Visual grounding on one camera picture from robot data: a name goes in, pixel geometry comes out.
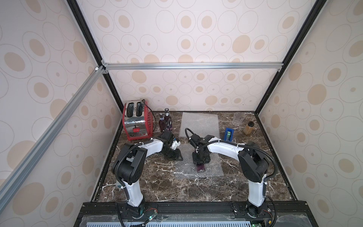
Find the blue tape dispenser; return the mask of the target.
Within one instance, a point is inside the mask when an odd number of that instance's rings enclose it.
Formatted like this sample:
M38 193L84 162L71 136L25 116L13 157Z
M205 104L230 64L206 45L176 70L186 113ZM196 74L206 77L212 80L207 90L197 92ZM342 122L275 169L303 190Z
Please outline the blue tape dispenser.
M224 134L224 141L232 142L233 141L233 133L234 133L234 129L226 128L225 134Z

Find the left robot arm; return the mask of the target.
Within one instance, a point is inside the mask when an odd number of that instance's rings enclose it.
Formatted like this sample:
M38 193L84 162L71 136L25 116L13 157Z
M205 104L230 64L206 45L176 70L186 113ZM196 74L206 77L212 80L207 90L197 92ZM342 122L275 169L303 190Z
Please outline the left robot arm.
M146 142L127 142L120 149L113 167L112 173L116 181L125 191L127 203L131 207L139 207L144 200L141 193L139 179L147 157L161 153L164 158L172 161L182 161L180 140L172 132L164 131L156 138Z

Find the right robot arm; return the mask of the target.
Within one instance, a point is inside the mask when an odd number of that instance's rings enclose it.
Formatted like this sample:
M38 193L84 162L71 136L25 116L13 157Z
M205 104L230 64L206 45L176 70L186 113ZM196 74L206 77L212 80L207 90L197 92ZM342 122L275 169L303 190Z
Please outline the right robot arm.
M252 208L262 207L266 198L267 181L278 171L276 161L254 143L233 143L207 135L205 138L193 134L188 142L195 148L192 154L196 165L210 162L210 154L217 153L239 161L242 172L248 180L248 204Z

